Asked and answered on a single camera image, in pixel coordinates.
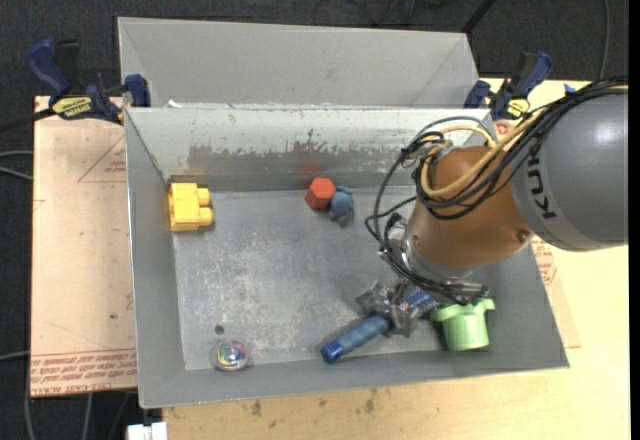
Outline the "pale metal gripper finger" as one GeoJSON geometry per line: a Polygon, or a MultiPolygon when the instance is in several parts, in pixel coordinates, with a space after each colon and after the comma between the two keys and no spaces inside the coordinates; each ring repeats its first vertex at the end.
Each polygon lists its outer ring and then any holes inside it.
{"type": "Polygon", "coordinates": [[[421,319],[421,310],[415,307],[394,307],[389,317],[392,322],[391,334],[410,337],[421,319]]]}
{"type": "Polygon", "coordinates": [[[384,313],[389,305],[389,288],[375,282],[355,302],[363,313],[384,313]]]}

